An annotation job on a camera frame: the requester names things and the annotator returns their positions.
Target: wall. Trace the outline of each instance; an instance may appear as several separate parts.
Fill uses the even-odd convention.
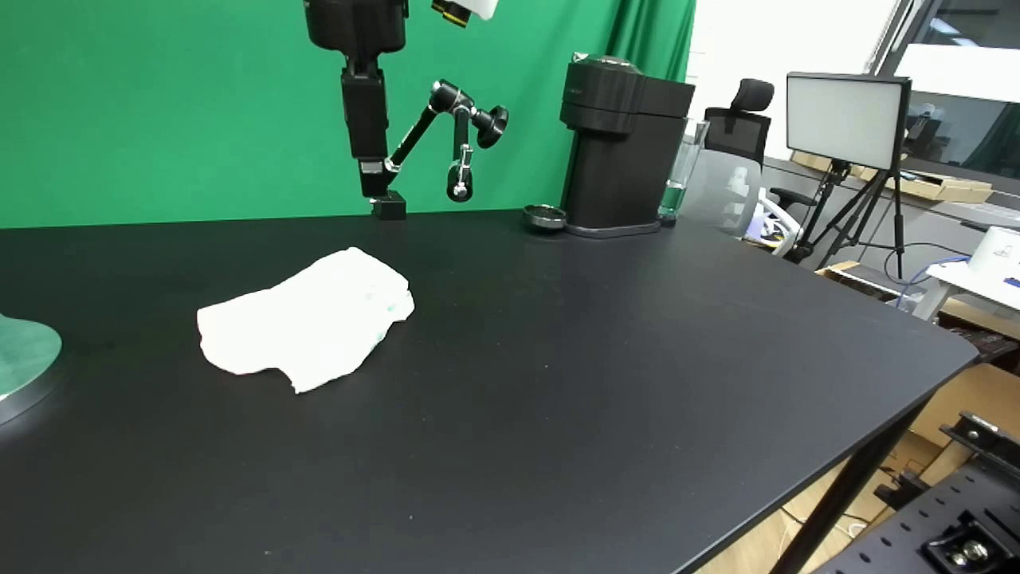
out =
[[[1020,52],[907,43],[895,73],[910,77],[922,91],[1020,102]]]
[[[612,14],[614,0],[505,0],[458,31],[411,0],[408,47],[381,60],[388,140],[447,77],[512,114],[474,154],[465,206],[552,200],[565,67],[599,53]],[[339,71],[298,0],[0,2],[0,227],[362,213]],[[451,210],[448,136],[443,117],[408,158],[411,210]]]

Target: white wall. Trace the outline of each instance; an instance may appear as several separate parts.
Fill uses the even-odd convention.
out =
[[[893,8],[895,0],[702,0],[688,62],[691,117],[706,105],[731,105],[738,77],[768,79],[773,82],[768,156],[789,156],[784,77],[863,73]]]
[[[1020,102],[1020,52],[910,43],[900,77],[910,77],[922,91]]]

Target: table leg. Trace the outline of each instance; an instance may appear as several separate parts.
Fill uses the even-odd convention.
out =
[[[900,444],[900,435],[910,426],[923,401],[903,417],[895,417],[889,426],[884,426],[878,435],[870,435],[847,464],[835,474],[831,489],[819,499],[819,508],[804,519],[795,542],[784,548],[784,554],[773,560],[773,574],[796,574],[811,560],[811,554],[823,546],[823,537],[831,533],[839,515],[852,508],[852,499],[862,493],[868,478],[880,469],[880,463],[889,457],[889,449]]]
[[[917,315],[922,323],[935,323],[935,315],[936,315],[936,310],[946,304],[946,295],[949,295],[949,284],[936,279],[936,284],[923,294],[923,298],[915,305],[915,315]]]

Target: floor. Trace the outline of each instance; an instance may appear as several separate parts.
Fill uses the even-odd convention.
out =
[[[816,570],[831,554],[839,554],[853,536],[862,536],[870,523],[884,519],[887,504],[874,496],[874,489],[889,480],[893,472],[910,469],[922,472],[936,460],[940,445],[926,444],[917,432],[907,432],[895,453],[884,463],[884,472],[870,478],[870,483],[856,493],[856,499],[847,508],[847,512],[835,523],[829,537],[819,546],[819,552],[811,557],[806,570]],[[796,536],[799,523],[811,515],[813,504],[824,493],[839,469],[823,474],[816,483],[799,490],[789,504],[784,504],[779,512],[761,519],[756,530],[748,530],[744,537],[736,537],[726,552],[720,552],[710,564],[702,568],[702,574],[757,574],[768,570],[779,554],[788,548],[788,542]]]

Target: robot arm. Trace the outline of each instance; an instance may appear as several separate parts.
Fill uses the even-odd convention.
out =
[[[433,123],[436,114],[451,114],[451,163],[447,171],[447,197],[448,200],[467,200],[474,194],[473,188],[473,143],[467,143],[467,127],[479,130],[479,147],[494,147],[508,123],[510,123],[510,111],[494,105],[491,111],[479,108],[474,97],[447,82],[436,79],[433,91],[428,97],[428,105],[421,108],[417,123],[405,134],[405,140],[394,147],[391,156],[387,156],[387,182],[394,179],[394,171],[402,170],[402,163],[408,158],[408,154],[415,149],[415,143],[424,136],[424,130]]]
[[[433,8],[465,26],[473,13],[494,14],[498,0],[433,0]],[[405,47],[408,0],[305,0],[310,35],[347,57],[340,73],[349,154],[362,197],[387,200],[394,171],[387,170],[387,77],[379,53]]]

